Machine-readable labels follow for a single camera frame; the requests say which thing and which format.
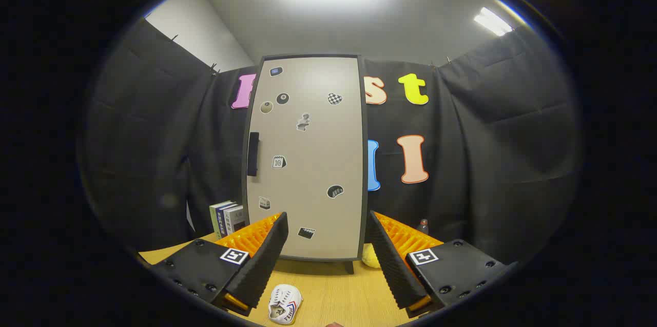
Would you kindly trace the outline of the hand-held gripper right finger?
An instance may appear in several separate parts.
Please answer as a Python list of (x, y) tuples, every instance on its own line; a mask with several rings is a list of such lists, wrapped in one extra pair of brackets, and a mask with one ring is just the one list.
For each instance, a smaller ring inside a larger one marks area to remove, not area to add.
[(439, 241), (375, 211), (368, 227), (385, 281), (409, 318), (467, 303), (509, 273), (465, 240)]

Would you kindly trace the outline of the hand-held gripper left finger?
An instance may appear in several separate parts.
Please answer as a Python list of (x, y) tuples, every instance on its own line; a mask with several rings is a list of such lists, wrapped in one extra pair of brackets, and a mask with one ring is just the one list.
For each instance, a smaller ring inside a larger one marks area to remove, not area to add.
[(149, 271), (172, 289), (246, 317), (258, 306), (287, 238), (288, 215), (280, 212), (217, 241), (191, 241)]

